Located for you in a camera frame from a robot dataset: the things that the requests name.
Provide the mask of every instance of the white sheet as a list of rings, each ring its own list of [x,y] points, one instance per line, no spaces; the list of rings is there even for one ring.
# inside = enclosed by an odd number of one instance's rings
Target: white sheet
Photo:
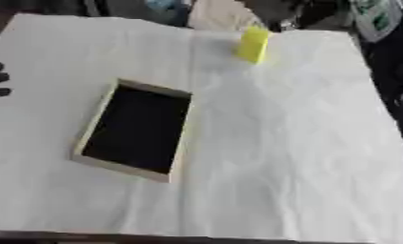
[[[345,33],[17,15],[0,36],[0,230],[403,243],[403,142]],[[117,77],[193,92],[171,184],[68,160]]]

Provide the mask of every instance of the yellow block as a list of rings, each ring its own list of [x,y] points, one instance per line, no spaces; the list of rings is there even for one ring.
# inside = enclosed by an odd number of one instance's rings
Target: yellow block
[[[252,63],[263,61],[269,34],[270,32],[263,28],[248,27],[241,37],[236,55]]]

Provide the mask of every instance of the wooden frame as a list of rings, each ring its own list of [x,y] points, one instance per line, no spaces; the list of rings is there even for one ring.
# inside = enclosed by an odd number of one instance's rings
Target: wooden frame
[[[188,107],[188,112],[185,118],[184,126],[182,128],[182,132],[180,134],[179,142],[176,148],[176,151],[174,153],[174,158],[171,164],[171,170],[169,174],[164,174],[164,173],[158,173],[158,172],[153,172],[145,169],[139,169],[111,161],[105,161],[101,159],[96,159],[93,157],[85,156],[83,155],[83,150],[86,148],[91,135],[93,134],[97,124],[99,123],[104,111],[106,110],[107,106],[110,104],[113,95],[115,94],[115,91],[118,89],[119,86],[125,86],[125,87],[130,87],[136,90],[140,91],[146,91],[146,92],[155,92],[159,94],[165,94],[165,95],[170,95],[170,96],[175,96],[175,97],[184,97],[188,98],[191,97],[191,94],[185,91],[178,91],[178,90],[173,90],[169,88],[160,88],[160,87],[155,87],[152,85],[148,84],[142,84],[134,81],[129,81],[129,80],[123,80],[119,79],[117,82],[113,83],[106,94],[103,96],[99,106],[97,107],[97,110],[94,114],[94,117],[92,118],[91,122],[83,132],[81,138],[79,139],[78,143],[76,144],[76,147],[73,149],[73,153],[71,156],[71,159],[80,163],[96,166],[96,167],[101,167],[113,171],[118,171],[121,173],[128,173],[128,174],[134,174],[134,175],[139,175],[142,177],[146,177],[148,179],[153,179],[156,181],[160,182],[170,182],[172,178],[176,177],[175,175],[180,172],[180,166],[182,164],[182,157],[184,153],[184,148],[185,148],[185,141],[187,141],[187,124],[188,124],[188,118],[190,117],[190,111],[191,111],[191,102]]]

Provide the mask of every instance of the yellow sponge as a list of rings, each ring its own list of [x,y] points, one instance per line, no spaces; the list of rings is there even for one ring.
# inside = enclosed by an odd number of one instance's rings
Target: yellow sponge
[[[241,37],[236,55],[252,63],[261,62],[265,58],[269,34],[263,28],[248,27]]]

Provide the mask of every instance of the wooden tray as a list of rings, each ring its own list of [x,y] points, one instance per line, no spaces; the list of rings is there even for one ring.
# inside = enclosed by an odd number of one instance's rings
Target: wooden tray
[[[128,80],[113,84],[72,159],[169,182],[177,171],[191,94]]]

